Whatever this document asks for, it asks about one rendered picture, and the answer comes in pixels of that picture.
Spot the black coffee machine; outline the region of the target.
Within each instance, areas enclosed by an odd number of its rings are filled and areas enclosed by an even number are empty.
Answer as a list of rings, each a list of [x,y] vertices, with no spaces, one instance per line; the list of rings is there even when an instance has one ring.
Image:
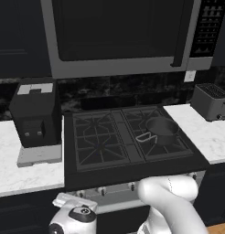
[[[62,161],[62,114],[56,81],[22,79],[9,111],[21,142],[18,167]]]

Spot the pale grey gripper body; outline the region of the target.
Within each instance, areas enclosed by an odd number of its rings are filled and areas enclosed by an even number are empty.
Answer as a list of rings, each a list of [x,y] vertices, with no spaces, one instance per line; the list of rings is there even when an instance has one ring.
[[[85,198],[75,197],[70,194],[59,193],[52,201],[55,207],[63,207],[64,205],[71,205],[73,207],[87,206],[92,211],[96,211],[98,204]]]

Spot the grey toaster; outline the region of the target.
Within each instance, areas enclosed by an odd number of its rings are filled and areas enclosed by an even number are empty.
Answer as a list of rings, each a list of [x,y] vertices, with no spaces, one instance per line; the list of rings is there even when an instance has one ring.
[[[212,83],[195,86],[190,106],[206,121],[225,120],[225,90]]]

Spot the black gas stove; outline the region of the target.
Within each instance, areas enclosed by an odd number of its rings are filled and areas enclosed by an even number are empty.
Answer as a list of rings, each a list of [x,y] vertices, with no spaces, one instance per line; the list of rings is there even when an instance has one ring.
[[[64,115],[64,180],[69,192],[85,190],[86,198],[99,206],[139,199],[137,182],[149,176],[189,175],[200,181],[209,162],[179,130],[170,145],[138,143],[135,137],[146,132],[153,117],[170,115],[162,107],[147,106]],[[129,187],[135,182],[135,191]],[[105,196],[98,187],[106,187]],[[135,207],[100,214],[100,221],[137,214],[137,229],[149,207]]]

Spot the grey microwave oven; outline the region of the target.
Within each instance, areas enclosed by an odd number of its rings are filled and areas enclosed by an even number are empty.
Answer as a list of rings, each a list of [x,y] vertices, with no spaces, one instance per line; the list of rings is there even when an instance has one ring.
[[[194,0],[180,67],[172,67],[184,0],[40,0],[52,77],[209,69],[225,0]]]

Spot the white wall outlet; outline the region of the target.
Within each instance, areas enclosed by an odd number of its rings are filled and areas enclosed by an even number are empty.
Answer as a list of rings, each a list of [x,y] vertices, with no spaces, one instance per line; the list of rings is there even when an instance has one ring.
[[[195,76],[196,76],[195,70],[187,71],[184,78],[184,82],[192,82],[195,79]]]

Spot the dark wall cupboard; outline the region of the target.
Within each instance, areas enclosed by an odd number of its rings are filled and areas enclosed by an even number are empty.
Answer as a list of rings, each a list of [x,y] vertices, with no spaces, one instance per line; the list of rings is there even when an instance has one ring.
[[[40,0],[0,0],[0,79],[50,75]]]
[[[221,22],[220,32],[215,47],[213,59],[211,62],[212,67],[225,66],[225,13]]]

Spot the dark base cupboard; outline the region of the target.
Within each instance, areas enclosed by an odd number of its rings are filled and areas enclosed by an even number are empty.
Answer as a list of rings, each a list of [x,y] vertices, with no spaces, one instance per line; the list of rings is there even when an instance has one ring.
[[[48,234],[59,210],[52,204],[63,188],[0,197],[0,234]]]
[[[225,223],[225,163],[208,168],[194,208],[207,227]]]

